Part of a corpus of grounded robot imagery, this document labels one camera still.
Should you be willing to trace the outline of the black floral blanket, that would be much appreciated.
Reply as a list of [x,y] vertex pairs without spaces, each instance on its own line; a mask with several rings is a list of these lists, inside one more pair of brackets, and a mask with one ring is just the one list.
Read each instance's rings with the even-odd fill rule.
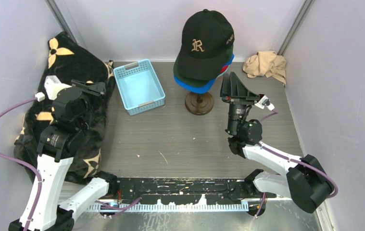
[[[90,84],[105,83],[104,101],[93,113],[85,141],[77,150],[65,177],[66,182],[85,185],[98,173],[101,166],[101,146],[106,133],[108,104],[115,88],[113,61],[102,61],[79,46],[64,31],[50,38],[47,45],[48,60],[38,84],[38,92],[46,92],[46,76],[56,76],[68,85],[72,80]],[[52,111],[52,101],[48,98],[33,102],[24,115],[22,130],[14,141],[15,158],[37,166],[39,137],[53,122]]]

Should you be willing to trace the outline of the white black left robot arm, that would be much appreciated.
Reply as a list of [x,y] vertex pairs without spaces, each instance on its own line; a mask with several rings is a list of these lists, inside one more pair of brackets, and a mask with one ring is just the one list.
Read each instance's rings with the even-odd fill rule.
[[71,231],[79,216],[102,197],[117,196],[117,177],[98,172],[75,195],[59,202],[60,192],[78,148],[90,128],[92,114],[103,104],[103,82],[72,80],[70,85],[47,77],[44,83],[54,111],[53,123],[41,133],[37,147],[36,181],[21,217],[9,224],[11,231]]

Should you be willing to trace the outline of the beige crumpled cloth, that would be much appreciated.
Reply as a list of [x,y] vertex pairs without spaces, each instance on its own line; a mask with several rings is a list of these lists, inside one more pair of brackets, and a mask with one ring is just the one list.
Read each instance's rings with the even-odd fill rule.
[[259,51],[243,63],[242,71],[248,78],[273,77],[286,86],[286,66],[287,60],[275,51]]

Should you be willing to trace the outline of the cyan bucket hat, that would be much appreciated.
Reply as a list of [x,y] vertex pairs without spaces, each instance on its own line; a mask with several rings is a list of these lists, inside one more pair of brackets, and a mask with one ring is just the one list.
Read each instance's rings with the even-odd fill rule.
[[222,72],[221,74],[219,74],[216,78],[219,78],[221,76],[223,76],[225,74],[226,71]]

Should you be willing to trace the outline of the dark green bucket hat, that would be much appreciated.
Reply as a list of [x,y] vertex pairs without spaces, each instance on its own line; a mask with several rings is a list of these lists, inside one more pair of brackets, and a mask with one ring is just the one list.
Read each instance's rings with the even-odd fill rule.
[[[228,57],[227,62],[230,60],[232,54],[234,54],[234,46],[230,47],[226,52],[226,55]],[[200,86],[203,86],[205,84],[205,82],[208,82],[208,81],[211,80],[211,79],[210,80],[201,80],[201,79],[194,79],[194,78],[184,77],[182,74],[179,73],[178,66],[179,66],[179,56],[177,56],[177,58],[174,62],[174,65],[173,65],[173,75],[176,75],[177,78],[179,78],[183,82],[186,82],[190,85],[193,85],[195,87],[200,87]]]

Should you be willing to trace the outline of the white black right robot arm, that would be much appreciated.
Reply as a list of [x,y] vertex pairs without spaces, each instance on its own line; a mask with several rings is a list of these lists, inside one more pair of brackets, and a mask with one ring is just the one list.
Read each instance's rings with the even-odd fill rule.
[[256,169],[249,174],[245,178],[248,196],[262,194],[262,202],[267,193],[284,196],[304,212],[313,213],[339,193],[316,157],[289,154],[262,141],[262,121],[277,114],[269,97],[250,91],[234,72],[223,75],[220,97],[229,105],[225,132],[231,152],[275,172]]

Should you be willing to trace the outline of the bright red bucket hat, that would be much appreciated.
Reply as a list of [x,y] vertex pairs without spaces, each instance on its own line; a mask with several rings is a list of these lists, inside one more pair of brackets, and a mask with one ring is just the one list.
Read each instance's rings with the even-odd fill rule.
[[228,70],[228,68],[229,68],[229,65],[228,64],[227,65],[224,65],[223,68],[221,69],[220,74],[222,75],[223,73],[225,73]]

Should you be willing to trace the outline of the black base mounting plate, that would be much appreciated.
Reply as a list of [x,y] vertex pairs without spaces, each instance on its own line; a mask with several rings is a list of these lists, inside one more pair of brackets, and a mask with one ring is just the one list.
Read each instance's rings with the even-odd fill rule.
[[143,205],[196,205],[204,198],[206,205],[233,205],[262,198],[243,179],[235,178],[119,178],[115,194],[101,197],[101,201],[120,200],[129,204],[140,198]]

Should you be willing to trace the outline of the black cap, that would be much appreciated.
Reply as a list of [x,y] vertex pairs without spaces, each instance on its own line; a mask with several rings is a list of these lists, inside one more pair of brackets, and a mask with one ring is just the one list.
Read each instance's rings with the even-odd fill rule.
[[216,78],[231,59],[235,32],[227,18],[204,9],[185,22],[176,69],[186,78],[209,81]]

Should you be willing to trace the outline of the blue bucket hat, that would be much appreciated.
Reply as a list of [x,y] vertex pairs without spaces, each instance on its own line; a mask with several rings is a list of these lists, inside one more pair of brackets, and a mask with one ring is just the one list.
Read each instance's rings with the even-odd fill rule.
[[[228,65],[231,65],[234,58],[235,58],[235,55],[232,54],[230,60],[227,63],[225,63],[225,65],[227,65],[227,64]],[[186,82],[183,82],[182,80],[180,80],[179,78],[177,78],[176,75],[174,75],[174,81],[175,81],[175,83],[177,85],[179,85],[180,87],[182,87],[182,88],[184,88],[186,90],[189,90],[189,91],[192,91],[192,92],[195,92],[195,93],[199,93],[199,94],[203,94],[203,93],[208,92],[217,79],[218,78],[214,78],[214,79],[212,79],[212,80],[210,80],[208,82],[205,82],[205,84],[203,86],[195,87],[195,86],[190,85],[190,84],[188,84]]]

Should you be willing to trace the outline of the light blue plastic basket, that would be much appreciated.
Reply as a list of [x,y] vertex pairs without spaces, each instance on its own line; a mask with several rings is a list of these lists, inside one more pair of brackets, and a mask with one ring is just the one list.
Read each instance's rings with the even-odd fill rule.
[[165,105],[165,92],[148,59],[113,70],[124,108],[130,116]]

